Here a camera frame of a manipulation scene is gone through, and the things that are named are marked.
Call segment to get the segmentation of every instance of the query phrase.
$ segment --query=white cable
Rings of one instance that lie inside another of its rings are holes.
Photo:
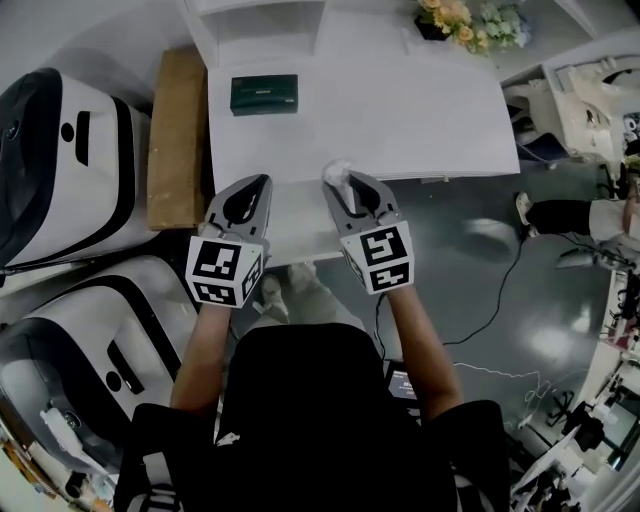
[[[507,373],[507,372],[501,372],[499,370],[490,370],[489,368],[483,368],[483,367],[478,367],[478,366],[473,366],[471,364],[467,364],[467,363],[454,363],[454,366],[465,366],[467,368],[471,368],[472,370],[478,370],[478,371],[483,371],[483,372],[487,372],[487,373],[491,373],[494,375],[500,375],[502,377],[509,377],[510,379],[523,379],[526,377],[530,377],[532,375],[536,375],[538,377],[538,385],[536,386],[535,389],[531,389],[529,391],[526,392],[526,394],[524,395],[524,402],[527,404],[527,407],[525,409],[524,414],[522,415],[521,421],[524,420],[525,418],[527,418],[529,416],[529,408],[531,406],[531,402],[533,401],[534,398],[539,398],[540,400],[538,401],[538,403],[536,404],[535,409],[531,412],[531,415],[535,414],[538,411],[538,408],[540,407],[540,404],[542,403],[542,400],[547,396],[547,393],[558,383],[562,382],[563,380],[569,378],[571,375],[574,375],[576,373],[582,373],[582,372],[588,372],[589,369],[588,368],[582,368],[580,370],[574,370],[572,372],[567,373],[566,375],[564,375],[563,377],[561,377],[560,379],[556,380],[555,382],[551,382],[550,380],[545,380],[544,382],[542,381],[542,375],[541,373],[536,370],[533,372],[529,372],[529,373],[523,373],[523,374],[511,374],[511,373]]]

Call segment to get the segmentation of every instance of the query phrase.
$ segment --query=shoe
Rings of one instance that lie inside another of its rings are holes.
[[[518,215],[520,215],[520,222],[523,225],[528,226],[530,222],[527,220],[527,213],[531,210],[533,204],[529,200],[529,196],[526,192],[520,192],[516,196],[516,210],[518,210]]]
[[[296,293],[306,290],[310,284],[318,283],[316,266],[311,262],[289,265],[287,272],[291,288]]]
[[[269,308],[276,307],[289,316],[289,310],[282,299],[282,287],[280,281],[273,274],[266,274],[262,278],[260,285],[260,291],[262,292],[262,301],[265,311]]]

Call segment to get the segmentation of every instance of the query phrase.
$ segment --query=green box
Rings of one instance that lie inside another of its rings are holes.
[[[295,114],[297,111],[298,75],[231,79],[231,112],[234,116]]]

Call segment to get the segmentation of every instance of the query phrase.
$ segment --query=cardboard box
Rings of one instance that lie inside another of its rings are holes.
[[[193,228],[204,219],[200,175],[207,119],[206,76],[195,48],[164,53],[149,141],[150,229]]]

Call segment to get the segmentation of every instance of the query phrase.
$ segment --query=person's arm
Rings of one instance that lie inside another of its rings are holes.
[[[622,214],[622,229],[627,235],[631,233],[631,219],[638,203],[638,187],[636,186],[635,178],[630,179],[629,182],[629,195],[627,196],[627,202],[624,204],[624,213]]]
[[[427,419],[463,403],[453,363],[413,286],[387,293],[409,380]]]
[[[222,388],[231,310],[203,304],[173,385],[171,407],[210,417]]]

